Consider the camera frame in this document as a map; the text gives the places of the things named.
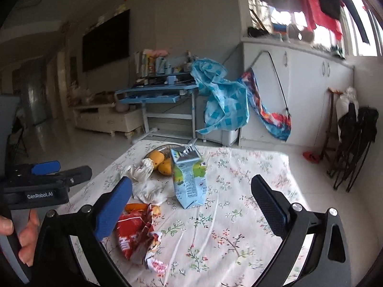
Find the red snack wrapper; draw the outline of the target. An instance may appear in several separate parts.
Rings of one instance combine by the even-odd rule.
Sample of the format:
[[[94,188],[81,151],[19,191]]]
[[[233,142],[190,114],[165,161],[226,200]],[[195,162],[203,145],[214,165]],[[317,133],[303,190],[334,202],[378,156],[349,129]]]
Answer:
[[[116,224],[116,232],[119,247],[127,260],[163,275],[168,265],[155,257],[162,233],[155,231],[153,225],[153,219],[160,214],[160,207],[152,204],[148,204],[146,213],[127,214],[124,209]]]

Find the blue green juice carton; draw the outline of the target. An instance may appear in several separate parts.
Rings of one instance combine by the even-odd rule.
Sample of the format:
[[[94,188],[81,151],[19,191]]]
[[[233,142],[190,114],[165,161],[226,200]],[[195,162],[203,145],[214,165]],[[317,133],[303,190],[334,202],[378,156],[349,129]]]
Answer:
[[[170,149],[175,196],[184,209],[203,206],[206,200],[206,162],[193,145]]]

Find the floral tablecloth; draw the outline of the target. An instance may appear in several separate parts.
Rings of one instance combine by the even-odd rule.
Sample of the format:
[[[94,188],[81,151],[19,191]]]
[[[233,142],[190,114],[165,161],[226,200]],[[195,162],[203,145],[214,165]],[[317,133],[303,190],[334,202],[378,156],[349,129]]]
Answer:
[[[154,230],[162,236],[156,273],[128,261],[111,235],[103,244],[132,286],[251,286],[271,261],[281,239],[275,236],[251,193],[261,175],[291,203],[305,204],[280,152],[200,146],[207,160],[204,205],[184,209],[174,197],[160,206]]]

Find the cream tv cabinet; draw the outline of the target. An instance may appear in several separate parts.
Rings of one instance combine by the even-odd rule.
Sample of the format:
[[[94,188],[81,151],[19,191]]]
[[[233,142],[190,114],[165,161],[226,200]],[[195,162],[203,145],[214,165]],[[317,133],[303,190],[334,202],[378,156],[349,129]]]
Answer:
[[[124,133],[126,138],[143,128],[141,109],[129,108],[118,112],[116,104],[100,104],[75,106],[73,111],[74,124],[77,128],[93,132],[102,132],[114,136],[116,132]]]

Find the orange mango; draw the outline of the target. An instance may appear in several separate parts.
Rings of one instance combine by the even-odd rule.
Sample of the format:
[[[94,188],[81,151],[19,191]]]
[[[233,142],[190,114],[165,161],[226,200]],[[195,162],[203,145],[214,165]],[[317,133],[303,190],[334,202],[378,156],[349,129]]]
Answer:
[[[163,176],[171,176],[172,175],[171,158],[164,159],[163,162],[161,162],[161,164],[159,164],[157,170]]]
[[[152,161],[154,170],[165,160],[165,155],[160,151],[154,150],[149,155],[148,158]]]

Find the orange mango left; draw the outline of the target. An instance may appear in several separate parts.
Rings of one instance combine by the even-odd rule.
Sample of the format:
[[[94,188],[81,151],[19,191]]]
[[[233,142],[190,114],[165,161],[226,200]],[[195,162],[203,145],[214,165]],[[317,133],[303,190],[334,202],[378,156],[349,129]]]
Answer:
[[[165,160],[165,155],[160,151],[154,150],[149,155],[148,158],[152,161],[154,170]]]

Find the woven fruit basket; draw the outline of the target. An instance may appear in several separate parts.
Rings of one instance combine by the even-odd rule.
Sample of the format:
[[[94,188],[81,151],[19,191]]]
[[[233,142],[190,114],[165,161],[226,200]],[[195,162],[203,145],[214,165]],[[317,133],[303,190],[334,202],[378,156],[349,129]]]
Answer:
[[[153,149],[152,151],[150,151],[149,153],[147,153],[145,155],[145,158],[149,158],[149,156],[151,155],[152,152],[154,151],[158,151],[158,152],[161,152],[164,157],[167,159],[167,158],[170,158],[171,157],[171,149],[172,148],[177,148],[179,147],[180,145],[179,144],[176,144],[176,143],[169,143],[169,144],[163,144],[161,146],[158,146],[157,148]]]

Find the blue checkered cloth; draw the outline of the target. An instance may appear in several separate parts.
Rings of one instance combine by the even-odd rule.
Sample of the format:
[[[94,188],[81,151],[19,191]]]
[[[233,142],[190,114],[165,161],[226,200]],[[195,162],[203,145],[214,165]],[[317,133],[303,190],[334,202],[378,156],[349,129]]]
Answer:
[[[208,98],[204,108],[204,127],[197,130],[206,135],[214,130],[234,131],[249,122],[247,89],[239,81],[226,79],[227,70],[208,58],[191,65],[199,94]]]

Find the black folding chair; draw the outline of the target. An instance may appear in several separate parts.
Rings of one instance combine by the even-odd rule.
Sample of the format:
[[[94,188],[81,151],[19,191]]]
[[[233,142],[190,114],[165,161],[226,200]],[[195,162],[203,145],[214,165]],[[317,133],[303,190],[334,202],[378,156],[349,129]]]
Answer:
[[[366,161],[371,144],[377,136],[379,112],[376,108],[349,104],[348,111],[338,120],[340,141],[335,158],[327,170],[334,177],[333,189],[348,182],[346,191],[350,192]]]

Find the blue study desk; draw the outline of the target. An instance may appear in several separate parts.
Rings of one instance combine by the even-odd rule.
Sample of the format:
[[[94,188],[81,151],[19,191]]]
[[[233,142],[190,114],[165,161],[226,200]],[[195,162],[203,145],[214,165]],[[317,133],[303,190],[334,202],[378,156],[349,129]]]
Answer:
[[[191,73],[173,73],[170,75],[149,76],[146,80],[164,78],[162,84],[147,84],[117,90],[114,93],[116,101],[121,104],[136,104],[141,106],[143,117],[143,137],[162,137],[182,139],[189,141],[197,140],[195,100],[198,93],[198,85],[193,78],[178,83],[179,77],[190,76]],[[177,105],[183,100],[190,100],[189,113],[173,113],[171,110],[164,112],[149,112],[148,105],[173,104]],[[188,135],[180,135],[178,132],[164,133],[157,127],[149,126],[149,119],[168,119],[191,122],[191,132]]]

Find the white balcony cabinet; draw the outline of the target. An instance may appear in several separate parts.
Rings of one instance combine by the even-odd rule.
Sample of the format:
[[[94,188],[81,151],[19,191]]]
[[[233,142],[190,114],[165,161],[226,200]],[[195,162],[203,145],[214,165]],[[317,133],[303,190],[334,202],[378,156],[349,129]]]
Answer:
[[[242,39],[244,68],[251,67],[263,105],[270,112],[289,110],[292,131],[286,142],[274,138],[253,110],[240,130],[239,145],[262,150],[319,148],[330,115],[329,88],[343,91],[354,84],[353,67],[303,45],[271,39]]]

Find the white plastic bag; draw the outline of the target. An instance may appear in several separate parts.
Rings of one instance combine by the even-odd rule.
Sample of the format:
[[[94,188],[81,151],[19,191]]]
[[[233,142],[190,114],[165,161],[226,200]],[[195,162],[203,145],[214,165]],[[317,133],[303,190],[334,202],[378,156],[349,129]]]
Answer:
[[[351,112],[355,114],[355,119],[358,120],[358,111],[359,111],[359,102],[357,99],[356,89],[353,87],[348,87],[342,94],[339,96],[339,99],[336,102],[336,116],[337,121],[340,122],[340,119],[347,115],[351,106]]]

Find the row of books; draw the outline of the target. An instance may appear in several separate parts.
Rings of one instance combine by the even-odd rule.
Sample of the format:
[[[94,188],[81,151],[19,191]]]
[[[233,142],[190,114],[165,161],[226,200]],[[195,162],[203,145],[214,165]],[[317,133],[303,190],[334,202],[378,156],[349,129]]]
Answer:
[[[136,75],[140,78],[156,75],[157,59],[165,59],[167,56],[169,56],[169,51],[165,49],[144,49],[134,52],[133,58]]]

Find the red hanging garment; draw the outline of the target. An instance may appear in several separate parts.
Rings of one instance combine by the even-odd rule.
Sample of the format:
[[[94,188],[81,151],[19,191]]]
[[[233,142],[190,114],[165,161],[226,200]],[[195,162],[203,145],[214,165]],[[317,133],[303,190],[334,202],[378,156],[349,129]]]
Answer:
[[[341,0],[301,0],[301,5],[309,31],[321,26],[333,32],[337,41],[342,39],[339,22]]]

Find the black wall television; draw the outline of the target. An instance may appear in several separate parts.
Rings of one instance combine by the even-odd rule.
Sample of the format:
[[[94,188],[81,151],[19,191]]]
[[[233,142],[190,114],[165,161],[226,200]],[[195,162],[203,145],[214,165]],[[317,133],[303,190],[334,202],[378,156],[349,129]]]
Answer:
[[[82,37],[82,71],[129,57],[130,11],[126,10]]]

